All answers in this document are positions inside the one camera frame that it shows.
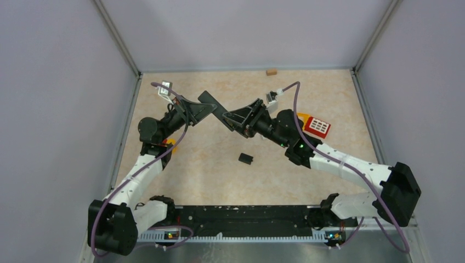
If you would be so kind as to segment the black remote control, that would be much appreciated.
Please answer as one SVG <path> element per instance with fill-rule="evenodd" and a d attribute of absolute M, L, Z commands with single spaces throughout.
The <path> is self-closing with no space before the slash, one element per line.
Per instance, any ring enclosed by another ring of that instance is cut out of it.
<path fill-rule="evenodd" d="M 218 101 L 216 100 L 208 91 L 203 91 L 199 96 L 198 96 L 198 101 L 204 104 L 212 104 L 216 106 L 215 110 L 212 112 L 212 114 L 224 125 L 226 126 L 231 132 L 234 131 L 234 127 L 226 121 L 226 119 L 223 117 L 223 114 L 227 112 L 226 108 Z"/>

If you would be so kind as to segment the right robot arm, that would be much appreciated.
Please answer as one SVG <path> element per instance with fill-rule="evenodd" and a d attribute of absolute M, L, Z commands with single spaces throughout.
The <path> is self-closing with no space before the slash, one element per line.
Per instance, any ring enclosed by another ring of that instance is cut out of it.
<path fill-rule="evenodd" d="M 336 226 L 343 219 L 362 216 L 382 218 L 400 227 L 410 223 L 422 192 L 407 164 L 377 164 L 336 150 L 306 134 L 304 123 L 293 110 L 282 110 L 272 118 L 261 99 L 225 111 L 220 119 L 246 138 L 260 134 L 285 148 L 285 156 L 295 165 L 324 171 L 367 189 L 354 195 L 331 194 L 323 200 L 325 224 Z"/>

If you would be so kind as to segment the black battery cover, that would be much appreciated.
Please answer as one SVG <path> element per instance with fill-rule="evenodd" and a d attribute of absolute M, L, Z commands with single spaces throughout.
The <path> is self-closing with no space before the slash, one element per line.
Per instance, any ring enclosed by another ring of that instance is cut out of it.
<path fill-rule="evenodd" d="M 250 155 L 245 154 L 245 153 L 241 153 L 239 155 L 238 161 L 242 162 L 242 163 L 245 163 L 245 164 L 248 164 L 248 165 L 251 165 L 252 162 L 253 162 L 253 156 L 250 156 Z"/>

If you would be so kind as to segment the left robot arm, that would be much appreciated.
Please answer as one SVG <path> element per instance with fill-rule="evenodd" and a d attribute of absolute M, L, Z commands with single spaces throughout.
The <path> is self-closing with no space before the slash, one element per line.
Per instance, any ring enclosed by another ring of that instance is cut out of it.
<path fill-rule="evenodd" d="M 163 118 L 144 117 L 138 123 L 141 152 L 122 182 L 103 200 L 94 200 L 88 208 L 88 245 L 96 257 L 108 253 L 128 255 L 141 233 L 154 224 L 170 226 L 176 212 L 166 201 L 151 200 L 137 204 L 150 183 L 169 163 L 172 151 L 181 141 L 167 144 L 173 133 L 195 126 L 217 109 L 215 104 L 192 102 L 178 95 Z"/>

